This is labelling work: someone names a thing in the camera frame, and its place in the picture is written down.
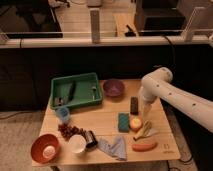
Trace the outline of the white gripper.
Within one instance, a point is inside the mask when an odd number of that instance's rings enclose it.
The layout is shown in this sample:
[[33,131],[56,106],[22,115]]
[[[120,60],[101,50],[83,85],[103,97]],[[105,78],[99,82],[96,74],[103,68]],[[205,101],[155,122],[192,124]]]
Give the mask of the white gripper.
[[139,96],[139,99],[138,99],[139,113],[141,116],[143,115],[143,117],[146,118],[152,109],[152,105],[149,105],[149,104],[154,103],[156,100],[156,97],[152,95],[149,91],[144,89],[143,87],[139,89],[138,96]]

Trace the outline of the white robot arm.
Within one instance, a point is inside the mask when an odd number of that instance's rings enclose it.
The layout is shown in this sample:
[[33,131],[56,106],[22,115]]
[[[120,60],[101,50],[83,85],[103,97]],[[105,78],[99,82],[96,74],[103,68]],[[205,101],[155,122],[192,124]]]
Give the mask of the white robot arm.
[[143,104],[152,104],[157,97],[166,101],[213,133],[213,102],[171,84],[173,74],[161,67],[141,79],[139,97]]

